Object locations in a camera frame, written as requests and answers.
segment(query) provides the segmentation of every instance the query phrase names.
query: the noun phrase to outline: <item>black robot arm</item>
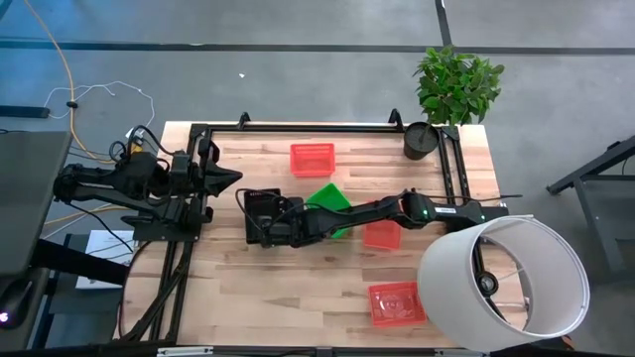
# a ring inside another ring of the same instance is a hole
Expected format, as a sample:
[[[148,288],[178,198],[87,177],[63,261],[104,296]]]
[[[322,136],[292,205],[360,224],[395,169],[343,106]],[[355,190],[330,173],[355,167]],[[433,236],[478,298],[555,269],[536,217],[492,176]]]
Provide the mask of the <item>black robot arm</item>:
[[[395,221],[406,229],[421,229],[430,222],[440,221],[448,231],[457,231],[509,214],[506,207],[483,207],[474,200],[464,205],[435,203],[414,189],[337,211],[304,203],[300,197],[286,198],[274,193],[261,195],[257,203],[247,198],[245,201],[247,224],[255,224],[255,229],[248,229],[247,243],[263,247],[300,248],[339,229],[383,219]]]
[[[242,173],[220,168],[218,148],[211,140],[200,144],[197,163],[183,151],[169,153],[172,164],[147,152],[124,154],[113,170],[66,166],[54,185],[56,200],[65,203],[92,199],[139,212],[121,219],[135,228],[135,240],[191,241],[213,210],[201,195],[218,196],[242,178]]]

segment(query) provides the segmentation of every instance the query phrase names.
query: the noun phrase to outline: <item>potted plant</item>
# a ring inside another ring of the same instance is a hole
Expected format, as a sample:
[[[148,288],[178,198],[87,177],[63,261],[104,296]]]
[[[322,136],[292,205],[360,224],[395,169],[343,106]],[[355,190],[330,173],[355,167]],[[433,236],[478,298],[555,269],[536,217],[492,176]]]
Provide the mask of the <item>potted plant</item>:
[[[432,125],[471,124],[472,116],[482,122],[490,102],[501,92],[498,76],[503,70],[503,64],[493,66],[489,59],[457,55],[452,46],[440,52],[426,49],[413,76],[419,75],[417,95],[428,120],[413,123],[406,130],[406,156],[418,160],[437,147],[439,133],[430,130]]]

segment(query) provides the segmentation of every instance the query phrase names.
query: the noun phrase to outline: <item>black pot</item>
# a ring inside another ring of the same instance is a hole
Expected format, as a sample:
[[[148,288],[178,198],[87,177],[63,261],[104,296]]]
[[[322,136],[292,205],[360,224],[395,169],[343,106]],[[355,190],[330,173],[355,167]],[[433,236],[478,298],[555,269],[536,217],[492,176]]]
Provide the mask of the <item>black pot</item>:
[[[404,135],[404,154],[410,160],[420,160],[439,145],[439,131],[426,122],[412,123]]]

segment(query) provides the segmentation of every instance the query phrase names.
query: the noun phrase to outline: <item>green plant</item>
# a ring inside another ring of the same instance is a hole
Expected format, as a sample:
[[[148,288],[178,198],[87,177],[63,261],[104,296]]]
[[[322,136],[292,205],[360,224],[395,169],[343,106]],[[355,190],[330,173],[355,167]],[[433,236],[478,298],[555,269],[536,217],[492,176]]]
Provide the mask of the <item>green plant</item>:
[[[498,75],[503,64],[492,66],[489,59],[456,55],[451,46],[440,52],[426,49],[413,76],[419,78],[419,104],[430,124],[471,124],[472,114],[482,122],[489,102],[500,94]]]

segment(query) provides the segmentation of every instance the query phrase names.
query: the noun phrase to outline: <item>white lampshade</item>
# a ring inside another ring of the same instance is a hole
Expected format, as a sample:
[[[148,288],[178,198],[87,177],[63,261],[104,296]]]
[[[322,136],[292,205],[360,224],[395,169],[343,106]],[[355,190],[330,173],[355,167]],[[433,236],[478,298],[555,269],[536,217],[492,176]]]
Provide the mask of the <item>white lampshade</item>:
[[[522,268],[530,301],[522,330],[499,317],[476,285],[471,253],[478,237],[503,248]],[[422,258],[418,289],[430,321],[457,345],[479,352],[573,331],[586,315],[590,294],[572,247],[531,216],[501,217],[439,238]]]

